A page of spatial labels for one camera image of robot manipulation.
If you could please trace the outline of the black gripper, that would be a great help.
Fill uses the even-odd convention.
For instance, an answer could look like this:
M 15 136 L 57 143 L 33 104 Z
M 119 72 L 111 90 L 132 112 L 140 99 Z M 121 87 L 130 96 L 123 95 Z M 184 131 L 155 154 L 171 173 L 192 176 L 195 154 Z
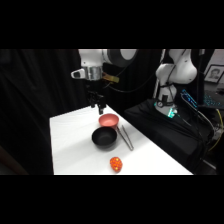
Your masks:
M 87 97 L 90 102 L 91 108 L 95 108 L 95 104 L 98 105 L 99 115 L 104 113 L 104 109 L 106 108 L 106 104 L 100 104 L 103 100 L 102 95 L 102 82 L 98 81 L 88 81 L 86 83 L 87 87 Z

